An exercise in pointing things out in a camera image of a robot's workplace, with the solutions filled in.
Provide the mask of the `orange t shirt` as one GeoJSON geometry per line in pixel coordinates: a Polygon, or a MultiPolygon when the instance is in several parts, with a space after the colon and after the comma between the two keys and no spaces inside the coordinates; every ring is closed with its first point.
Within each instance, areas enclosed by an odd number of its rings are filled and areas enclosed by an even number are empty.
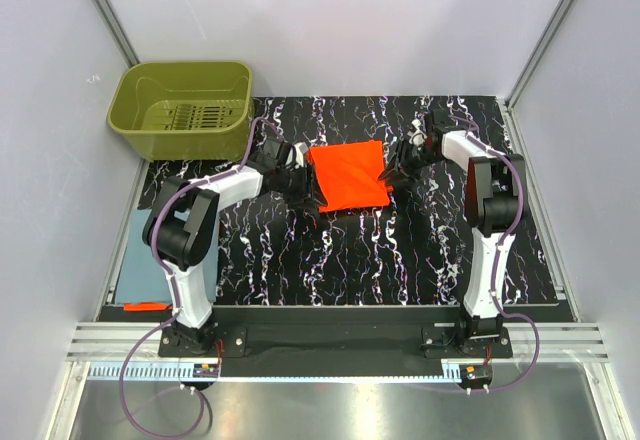
{"type": "Polygon", "coordinates": [[[313,146],[308,157],[326,199],[321,213],[390,204],[390,189],[379,180],[385,168],[381,141],[313,146]]]}

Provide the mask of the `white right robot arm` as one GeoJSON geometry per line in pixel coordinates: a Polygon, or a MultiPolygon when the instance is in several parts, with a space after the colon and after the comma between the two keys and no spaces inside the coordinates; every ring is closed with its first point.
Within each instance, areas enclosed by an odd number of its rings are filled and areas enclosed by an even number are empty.
{"type": "Polygon", "coordinates": [[[470,357],[485,356],[501,342],[508,256],[528,212],[524,158],[493,149],[478,131],[472,120],[432,111],[413,137],[394,146],[379,175],[385,185],[400,188],[438,162],[452,162],[466,173],[464,216],[473,235],[470,280],[459,317],[441,346],[470,357]]]}

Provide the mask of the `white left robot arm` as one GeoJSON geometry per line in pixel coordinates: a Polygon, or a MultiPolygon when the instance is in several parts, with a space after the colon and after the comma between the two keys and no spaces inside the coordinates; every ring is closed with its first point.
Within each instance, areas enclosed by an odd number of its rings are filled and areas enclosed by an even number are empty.
{"type": "Polygon", "coordinates": [[[268,139],[224,172],[164,182],[142,241],[163,270],[171,295],[171,322],[162,327],[165,345],[203,356],[219,344],[202,263],[217,250],[220,213],[271,192],[293,207],[326,204],[305,143],[268,139]]]}

